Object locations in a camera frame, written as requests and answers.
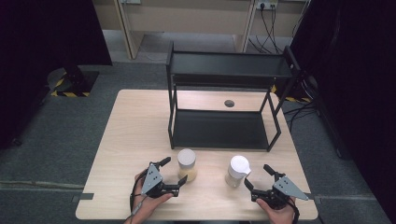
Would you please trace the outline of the white wall power outlet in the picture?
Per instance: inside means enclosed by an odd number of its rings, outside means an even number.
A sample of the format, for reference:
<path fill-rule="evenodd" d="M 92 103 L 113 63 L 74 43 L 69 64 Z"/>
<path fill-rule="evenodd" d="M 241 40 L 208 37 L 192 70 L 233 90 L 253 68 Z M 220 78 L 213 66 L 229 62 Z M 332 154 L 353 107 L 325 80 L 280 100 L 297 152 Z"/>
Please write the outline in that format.
<path fill-rule="evenodd" d="M 257 0 L 256 8 L 258 10 L 276 10 L 278 0 Z"/>

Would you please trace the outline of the black curtain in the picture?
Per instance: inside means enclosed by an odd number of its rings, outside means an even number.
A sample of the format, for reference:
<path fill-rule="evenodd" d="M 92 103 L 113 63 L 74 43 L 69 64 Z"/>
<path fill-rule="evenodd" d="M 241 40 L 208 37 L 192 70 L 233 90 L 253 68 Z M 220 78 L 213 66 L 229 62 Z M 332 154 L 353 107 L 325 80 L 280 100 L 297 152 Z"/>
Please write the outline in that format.
<path fill-rule="evenodd" d="M 59 68 L 111 65 L 92 0 L 0 0 L 0 150 L 21 133 Z"/>
<path fill-rule="evenodd" d="M 396 224 L 396 0 L 311 0 L 291 49 Z"/>

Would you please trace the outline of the glass seasoning jar orange flap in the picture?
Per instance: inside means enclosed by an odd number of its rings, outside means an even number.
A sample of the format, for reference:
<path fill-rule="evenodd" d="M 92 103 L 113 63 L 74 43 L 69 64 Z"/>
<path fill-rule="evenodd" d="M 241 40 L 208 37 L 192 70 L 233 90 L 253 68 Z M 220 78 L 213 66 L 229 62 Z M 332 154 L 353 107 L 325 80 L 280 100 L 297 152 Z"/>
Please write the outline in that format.
<path fill-rule="evenodd" d="M 180 178 L 187 177 L 188 182 L 193 181 L 197 176 L 195 152 L 189 148 L 184 148 L 177 154 L 177 161 L 179 165 L 178 176 Z"/>

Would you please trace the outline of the person's right hand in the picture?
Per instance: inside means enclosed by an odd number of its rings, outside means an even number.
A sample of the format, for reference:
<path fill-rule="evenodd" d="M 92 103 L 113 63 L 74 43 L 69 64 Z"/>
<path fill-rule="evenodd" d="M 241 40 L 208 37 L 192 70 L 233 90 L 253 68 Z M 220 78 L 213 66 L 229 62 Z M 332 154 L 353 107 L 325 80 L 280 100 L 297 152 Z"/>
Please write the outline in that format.
<path fill-rule="evenodd" d="M 271 224 L 292 224 L 294 211 L 289 205 L 280 210 L 274 210 L 262 199 L 258 199 L 256 203 L 266 213 Z"/>

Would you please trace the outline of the grey tape piece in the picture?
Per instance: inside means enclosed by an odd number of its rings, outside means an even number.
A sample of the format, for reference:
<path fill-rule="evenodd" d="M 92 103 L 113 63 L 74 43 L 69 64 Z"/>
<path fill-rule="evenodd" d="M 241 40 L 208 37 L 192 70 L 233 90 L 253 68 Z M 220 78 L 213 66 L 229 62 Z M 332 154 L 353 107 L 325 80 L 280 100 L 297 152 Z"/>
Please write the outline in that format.
<path fill-rule="evenodd" d="M 92 200 L 94 193 L 80 193 L 79 195 L 74 195 L 72 197 L 72 203 L 78 203 L 81 200 Z"/>

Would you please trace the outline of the black metal two-tier shelf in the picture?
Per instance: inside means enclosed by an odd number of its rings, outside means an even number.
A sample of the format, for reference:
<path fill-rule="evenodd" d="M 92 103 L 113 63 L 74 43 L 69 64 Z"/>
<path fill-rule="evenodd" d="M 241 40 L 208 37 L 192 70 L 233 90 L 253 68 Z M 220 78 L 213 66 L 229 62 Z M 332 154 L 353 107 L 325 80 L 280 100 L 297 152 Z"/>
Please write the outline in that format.
<path fill-rule="evenodd" d="M 301 68 L 290 47 L 281 54 L 195 52 L 169 45 L 166 73 L 170 116 L 168 134 L 175 147 L 264 149 L 281 135 L 277 114 Z M 257 109 L 181 108 L 180 87 L 262 90 Z"/>

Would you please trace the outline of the stand base with hazard stripes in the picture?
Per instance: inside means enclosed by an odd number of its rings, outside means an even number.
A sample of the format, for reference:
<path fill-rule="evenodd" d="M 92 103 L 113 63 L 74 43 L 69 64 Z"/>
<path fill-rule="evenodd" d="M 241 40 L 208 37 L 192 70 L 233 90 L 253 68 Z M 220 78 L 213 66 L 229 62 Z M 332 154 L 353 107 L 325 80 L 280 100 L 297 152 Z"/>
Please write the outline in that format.
<path fill-rule="evenodd" d="M 66 72 L 54 86 L 51 96 L 88 97 L 99 76 L 98 71 L 82 71 L 79 77 L 71 77 Z"/>

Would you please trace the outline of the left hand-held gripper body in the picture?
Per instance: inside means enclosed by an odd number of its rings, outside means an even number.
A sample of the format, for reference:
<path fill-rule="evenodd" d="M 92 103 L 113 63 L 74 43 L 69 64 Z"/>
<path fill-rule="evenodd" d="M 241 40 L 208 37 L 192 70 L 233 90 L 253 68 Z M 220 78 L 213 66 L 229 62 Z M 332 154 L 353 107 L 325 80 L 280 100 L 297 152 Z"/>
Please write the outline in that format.
<path fill-rule="evenodd" d="M 151 162 L 143 182 L 141 194 L 149 196 L 150 198 L 159 198 L 165 194 L 170 193 L 173 197 L 179 194 L 178 185 L 166 185 L 163 183 L 163 177 L 160 173 L 160 168 L 156 167 L 157 162 Z"/>

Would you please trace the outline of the person's left hand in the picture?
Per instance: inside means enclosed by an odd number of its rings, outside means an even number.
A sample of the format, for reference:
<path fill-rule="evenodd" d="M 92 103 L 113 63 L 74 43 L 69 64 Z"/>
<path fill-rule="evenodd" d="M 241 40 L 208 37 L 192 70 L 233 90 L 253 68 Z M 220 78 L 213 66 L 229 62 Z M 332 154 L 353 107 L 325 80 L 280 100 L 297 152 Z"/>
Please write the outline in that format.
<path fill-rule="evenodd" d="M 134 205 L 133 209 L 136 209 L 138 207 L 138 210 L 133 214 L 129 215 L 128 217 L 138 217 L 138 218 L 143 218 L 147 220 L 155 211 L 155 209 L 161 205 L 162 203 L 165 203 L 169 199 L 171 199 L 173 196 L 168 193 L 165 194 L 159 198 L 150 198 L 146 197 L 144 195 L 141 195 L 141 189 L 143 187 L 143 182 L 144 182 L 144 177 L 142 174 L 138 174 L 134 178 Z"/>

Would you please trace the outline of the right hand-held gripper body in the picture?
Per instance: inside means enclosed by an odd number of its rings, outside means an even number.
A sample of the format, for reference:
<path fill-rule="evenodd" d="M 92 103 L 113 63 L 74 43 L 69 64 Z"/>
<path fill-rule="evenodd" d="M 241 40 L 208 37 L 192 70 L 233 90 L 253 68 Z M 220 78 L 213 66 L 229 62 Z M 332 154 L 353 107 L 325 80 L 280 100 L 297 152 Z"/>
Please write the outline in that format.
<path fill-rule="evenodd" d="M 272 209 L 282 209 L 287 205 L 291 197 L 308 200 L 308 196 L 302 192 L 286 175 L 278 172 L 272 173 L 275 179 L 271 189 L 260 190 L 250 185 L 251 201 L 264 200 Z"/>

